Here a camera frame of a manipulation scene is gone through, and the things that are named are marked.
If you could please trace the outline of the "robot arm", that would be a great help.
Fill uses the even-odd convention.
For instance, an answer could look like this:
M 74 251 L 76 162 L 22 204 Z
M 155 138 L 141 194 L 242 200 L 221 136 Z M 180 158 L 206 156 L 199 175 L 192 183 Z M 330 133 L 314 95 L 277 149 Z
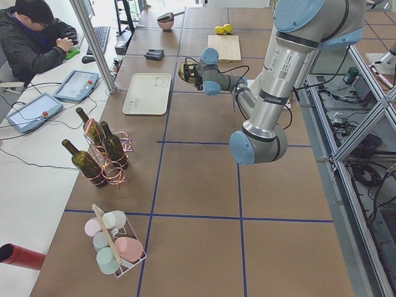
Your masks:
M 247 120 L 230 137 L 230 151 L 240 165 L 268 163 L 287 148 L 278 119 L 307 55 L 318 48 L 350 46 L 363 36 L 366 1 L 279 1 L 257 93 L 242 77 L 222 74 L 218 52 L 206 48 L 196 73 L 207 95 L 229 91 Z

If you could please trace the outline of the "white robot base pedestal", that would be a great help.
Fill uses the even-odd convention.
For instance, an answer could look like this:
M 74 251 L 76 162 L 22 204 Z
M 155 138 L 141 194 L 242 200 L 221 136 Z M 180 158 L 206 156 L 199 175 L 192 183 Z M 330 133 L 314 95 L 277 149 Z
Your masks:
M 251 90 L 251 92 L 254 95 L 254 97 L 257 98 L 258 95 L 259 95 L 259 91 L 260 91 L 260 78 L 254 79 L 254 80 L 253 79 L 252 80 L 248 79 L 247 81 L 248 81 L 248 83 L 247 83 L 248 85 L 247 86 Z M 291 108 L 290 100 L 287 100 L 284 108 L 285 109 L 290 109 Z

